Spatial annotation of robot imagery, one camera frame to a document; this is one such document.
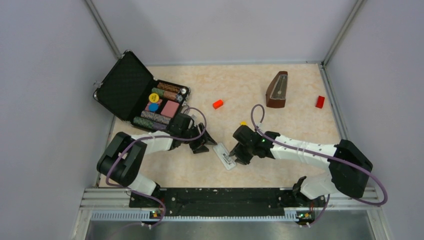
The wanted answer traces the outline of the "white remote control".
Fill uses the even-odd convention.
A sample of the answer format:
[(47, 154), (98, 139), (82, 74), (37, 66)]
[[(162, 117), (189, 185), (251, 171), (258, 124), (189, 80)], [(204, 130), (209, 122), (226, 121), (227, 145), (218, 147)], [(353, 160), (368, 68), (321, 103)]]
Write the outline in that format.
[(237, 166), (235, 160), (230, 157), (230, 153), (227, 148), (220, 142), (213, 146), (213, 150), (224, 165), (225, 169), (230, 171)]

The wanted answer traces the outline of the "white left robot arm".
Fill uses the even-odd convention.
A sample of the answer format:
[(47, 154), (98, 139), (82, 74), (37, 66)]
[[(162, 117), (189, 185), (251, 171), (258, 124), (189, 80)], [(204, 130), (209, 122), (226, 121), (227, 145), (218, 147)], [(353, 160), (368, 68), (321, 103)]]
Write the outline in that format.
[(154, 207), (160, 202), (161, 194), (157, 191), (160, 186), (140, 173), (143, 158), (182, 144), (189, 145), (193, 154), (199, 154), (208, 152), (208, 146), (216, 146), (217, 142), (203, 122), (196, 124), (193, 117), (178, 113), (165, 128), (155, 128), (154, 132), (142, 135), (118, 132), (100, 157), (96, 170), (116, 186), (141, 193), (141, 200)]

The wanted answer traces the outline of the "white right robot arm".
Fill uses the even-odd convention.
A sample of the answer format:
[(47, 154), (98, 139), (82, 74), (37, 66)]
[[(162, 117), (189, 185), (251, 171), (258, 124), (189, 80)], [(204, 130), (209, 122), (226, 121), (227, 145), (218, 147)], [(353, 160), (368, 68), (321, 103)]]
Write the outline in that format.
[(351, 198), (363, 197), (373, 164), (346, 139), (338, 144), (318, 144), (296, 140), (278, 132), (260, 134), (246, 125), (233, 134), (237, 144), (230, 156), (242, 165), (250, 164), (253, 157), (275, 160), (292, 160), (324, 170), (315, 176), (302, 177), (294, 187), (293, 200), (299, 206), (307, 206), (322, 195), (342, 193)]

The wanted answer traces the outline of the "orange toy block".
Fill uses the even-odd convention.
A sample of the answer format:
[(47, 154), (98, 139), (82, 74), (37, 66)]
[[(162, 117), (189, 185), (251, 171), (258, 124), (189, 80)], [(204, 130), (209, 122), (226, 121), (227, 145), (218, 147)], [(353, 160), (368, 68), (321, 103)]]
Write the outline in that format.
[(215, 110), (217, 110), (217, 109), (219, 109), (220, 107), (222, 107), (223, 105), (224, 105), (224, 101), (223, 101), (222, 99), (219, 99), (219, 100), (215, 101), (215, 102), (212, 104), (212, 107), (213, 107)]

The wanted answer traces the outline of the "pink card deck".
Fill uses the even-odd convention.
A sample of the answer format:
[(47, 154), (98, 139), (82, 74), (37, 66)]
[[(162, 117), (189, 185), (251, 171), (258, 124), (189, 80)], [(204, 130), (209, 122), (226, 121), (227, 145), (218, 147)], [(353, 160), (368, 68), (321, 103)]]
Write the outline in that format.
[(179, 107), (180, 107), (179, 103), (168, 100), (166, 104), (164, 105), (160, 114), (168, 118), (173, 118), (177, 110), (179, 109)]

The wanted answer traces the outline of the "blue poker chip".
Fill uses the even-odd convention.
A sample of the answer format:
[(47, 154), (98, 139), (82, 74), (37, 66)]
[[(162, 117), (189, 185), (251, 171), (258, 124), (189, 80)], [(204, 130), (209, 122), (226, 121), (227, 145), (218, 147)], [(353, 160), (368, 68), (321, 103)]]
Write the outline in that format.
[(159, 105), (157, 103), (150, 103), (148, 106), (148, 110), (150, 112), (156, 112), (159, 109)]

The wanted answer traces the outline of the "yellow poker chip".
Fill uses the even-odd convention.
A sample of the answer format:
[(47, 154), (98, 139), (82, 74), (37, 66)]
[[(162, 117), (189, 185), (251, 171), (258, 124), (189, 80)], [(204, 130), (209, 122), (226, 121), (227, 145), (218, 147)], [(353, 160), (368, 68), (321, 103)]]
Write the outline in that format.
[(157, 103), (160, 100), (160, 96), (157, 93), (151, 93), (148, 97), (151, 103)]

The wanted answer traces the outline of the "brown wooden metronome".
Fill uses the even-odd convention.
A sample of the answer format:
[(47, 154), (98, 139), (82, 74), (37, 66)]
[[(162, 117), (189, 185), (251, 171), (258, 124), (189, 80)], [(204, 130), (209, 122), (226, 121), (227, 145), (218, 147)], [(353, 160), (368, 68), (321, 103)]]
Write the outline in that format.
[(279, 71), (269, 84), (265, 93), (265, 103), (268, 108), (280, 109), (286, 105), (288, 72)]

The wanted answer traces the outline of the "black poker chip case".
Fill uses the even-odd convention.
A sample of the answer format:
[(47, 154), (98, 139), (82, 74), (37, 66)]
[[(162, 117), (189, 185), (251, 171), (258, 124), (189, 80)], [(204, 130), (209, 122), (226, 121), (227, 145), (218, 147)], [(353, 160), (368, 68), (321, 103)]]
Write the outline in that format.
[[(148, 110), (149, 95), (160, 96), (156, 112)], [(155, 131), (164, 129), (179, 113), (190, 96), (188, 86), (160, 80), (131, 51), (126, 50), (96, 88), (93, 98), (118, 119), (131, 126)], [(173, 118), (161, 115), (167, 101), (179, 103)]]

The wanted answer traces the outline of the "red toy brick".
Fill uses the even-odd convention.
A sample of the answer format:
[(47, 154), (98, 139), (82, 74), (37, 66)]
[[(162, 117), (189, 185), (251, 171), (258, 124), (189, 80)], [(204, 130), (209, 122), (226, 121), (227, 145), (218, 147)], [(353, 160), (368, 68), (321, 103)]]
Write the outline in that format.
[(324, 96), (319, 95), (316, 100), (315, 107), (322, 109), (324, 107), (326, 98)]

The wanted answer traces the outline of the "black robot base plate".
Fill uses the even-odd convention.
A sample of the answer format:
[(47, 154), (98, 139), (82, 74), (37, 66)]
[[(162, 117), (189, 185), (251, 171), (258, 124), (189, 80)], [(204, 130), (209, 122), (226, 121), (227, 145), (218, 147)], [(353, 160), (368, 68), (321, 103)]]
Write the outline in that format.
[(160, 188), (153, 199), (132, 193), (130, 208), (166, 207), (167, 217), (279, 217), (289, 208), (320, 208), (324, 197), (313, 200), (291, 188)]

